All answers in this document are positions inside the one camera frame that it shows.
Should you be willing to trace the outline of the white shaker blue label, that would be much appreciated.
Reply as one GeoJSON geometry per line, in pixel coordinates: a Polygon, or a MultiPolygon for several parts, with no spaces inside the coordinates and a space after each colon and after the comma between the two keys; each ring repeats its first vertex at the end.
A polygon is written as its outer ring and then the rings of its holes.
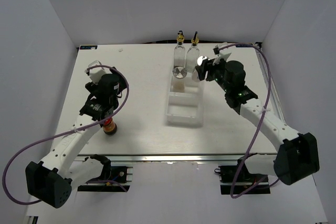
{"type": "Polygon", "coordinates": [[[206,56],[199,56],[196,60],[196,66],[192,73],[192,80],[195,82],[201,82],[205,79],[205,65],[208,62],[208,58],[206,56]]]}

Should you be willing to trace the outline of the glass pourer bottle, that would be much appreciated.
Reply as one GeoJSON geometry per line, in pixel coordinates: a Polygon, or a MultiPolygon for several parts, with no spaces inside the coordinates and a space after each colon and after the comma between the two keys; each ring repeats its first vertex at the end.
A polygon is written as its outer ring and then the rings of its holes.
{"type": "Polygon", "coordinates": [[[196,31],[194,34],[194,37],[191,40],[191,46],[187,51],[186,54],[186,70],[188,73],[192,73],[195,66],[197,65],[197,59],[200,55],[199,49],[198,49],[198,32],[196,31]]]}

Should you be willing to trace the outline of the glass bottle dark sauce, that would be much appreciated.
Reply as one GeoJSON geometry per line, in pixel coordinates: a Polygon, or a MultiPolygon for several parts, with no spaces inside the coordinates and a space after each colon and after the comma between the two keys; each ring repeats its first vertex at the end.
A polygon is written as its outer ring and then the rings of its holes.
{"type": "Polygon", "coordinates": [[[177,33],[176,46],[174,48],[173,67],[185,67],[185,47],[184,47],[184,35],[180,30],[177,33]]]}

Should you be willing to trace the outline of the tall jar silver lid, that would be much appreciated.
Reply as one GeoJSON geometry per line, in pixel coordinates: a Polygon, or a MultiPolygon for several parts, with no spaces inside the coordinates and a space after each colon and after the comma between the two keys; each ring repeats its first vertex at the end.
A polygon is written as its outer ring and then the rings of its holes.
{"type": "Polygon", "coordinates": [[[173,68],[173,91],[174,92],[183,92],[185,83],[184,78],[187,76],[187,71],[184,67],[176,66],[173,68]]]}

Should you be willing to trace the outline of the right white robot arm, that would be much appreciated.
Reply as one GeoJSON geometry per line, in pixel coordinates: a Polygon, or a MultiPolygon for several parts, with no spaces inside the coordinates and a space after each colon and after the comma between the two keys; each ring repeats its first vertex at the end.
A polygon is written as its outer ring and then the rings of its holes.
{"type": "Polygon", "coordinates": [[[238,61],[205,59],[196,66],[193,78],[215,81],[225,92],[230,108],[251,122],[274,146],[275,155],[253,154],[238,166],[238,177],[247,182],[256,174],[276,176],[286,185],[320,169],[317,140],[302,134],[266,110],[258,96],[245,85],[244,66],[238,61]]]}

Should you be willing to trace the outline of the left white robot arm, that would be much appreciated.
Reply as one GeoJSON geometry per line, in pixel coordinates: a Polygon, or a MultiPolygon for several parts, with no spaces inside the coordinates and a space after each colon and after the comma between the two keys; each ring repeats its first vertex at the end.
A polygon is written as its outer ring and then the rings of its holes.
{"type": "Polygon", "coordinates": [[[28,193],[54,208],[62,207],[71,192],[82,184],[111,178],[111,162],[103,155],[93,154],[78,167],[72,167],[80,151],[99,130],[107,135],[117,132],[112,114],[127,87],[118,73],[101,70],[90,79],[85,85],[89,96],[72,126],[73,132],[66,134],[39,163],[30,162],[25,169],[28,193]]]}

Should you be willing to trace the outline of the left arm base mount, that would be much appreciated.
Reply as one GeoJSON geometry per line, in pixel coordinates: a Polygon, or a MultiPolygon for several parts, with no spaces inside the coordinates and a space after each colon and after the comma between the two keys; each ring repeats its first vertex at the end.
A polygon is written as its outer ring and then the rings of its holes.
{"type": "Polygon", "coordinates": [[[133,167],[111,162],[104,166],[99,177],[93,178],[77,188],[79,192],[126,193],[130,189],[133,167]]]}

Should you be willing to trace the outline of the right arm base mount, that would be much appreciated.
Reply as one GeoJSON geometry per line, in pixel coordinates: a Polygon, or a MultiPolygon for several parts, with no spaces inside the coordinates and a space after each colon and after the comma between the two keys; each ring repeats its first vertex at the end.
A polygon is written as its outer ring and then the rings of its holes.
{"type": "MultiPolygon", "coordinates": [[[[232,182],[235,176],[235,173],[238,169],[238,165],[241,159],[236,161],[234,165],[219,165],[214,169],[214,173],[219,176],[220,181],[220,193],[222,195],[230,195],[230,189],[232,182]]],[[[248,171],[246,165],[243,165],[236,184],[233,190],[234,195],[242,193],[244,190],[256,184],[260,179],[265,177],[264,174],[252,174],[248,171]]],[[[254,189],[247,193],[248,195],[261,195],[261,194],[270,194],[269,179],[266,177],[262,182],[260,182],[254,189]]]]}

